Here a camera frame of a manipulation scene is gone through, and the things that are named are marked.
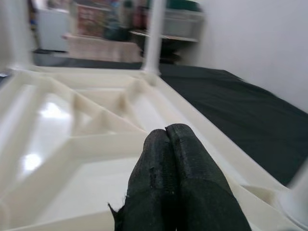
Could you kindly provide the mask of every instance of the cardboard box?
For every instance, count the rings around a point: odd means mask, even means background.
[[[74,0],[70,7],[71,33],[102,38],[110,8],[92,0]]]

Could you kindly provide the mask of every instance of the white plastic post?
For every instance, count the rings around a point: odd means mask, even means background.
[[[281,209],[295,224],[308,230],[308,160],[296,175],[290,189],[279,198]]]
[[[142,69],[152,77],[160,75],[159,58],[161,51],[161,34],[165,16],[166,0],[152,0],[150,33],[145,45],[145,60]]]
[[[3,0],[7,23],[10,50],[13,58],[12,68],[29,68],[32,64],[30,50],[30,28],[25,0]]]

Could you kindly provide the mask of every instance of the black cloth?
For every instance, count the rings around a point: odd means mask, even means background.
[[[184,124],[145,139],[115,231],[251,231],[223,173]]]
[[[175,231],[177,187],[170,140],[166,131],[154,130],[129,178],[124,206],[118,212],[111,209],[115,231]]]
[[[178,231],[250,231],[223,173],[184,124],[166,128],[179,178]]]
[[[36,54],[37,65],[139,69],[141,64]],[[161,78],[280,183],[287,185],[308,156],[308,115],[231,73],[161,64]]]

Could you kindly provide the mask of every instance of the storage box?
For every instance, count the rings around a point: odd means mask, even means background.
[[[70,7],[71,34],[102,38],[110,8],[92,0],[74,0]]]
[[[150,15],[151,12],[148,17],[148,25],[151,19]],[[166,9],[163,35],[198,41],[202,22],[203,12]]]

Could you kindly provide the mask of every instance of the white wall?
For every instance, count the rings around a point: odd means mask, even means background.
[[[185,63],[225,69],[308,112],[308,0],[200,0],[205,28]]]

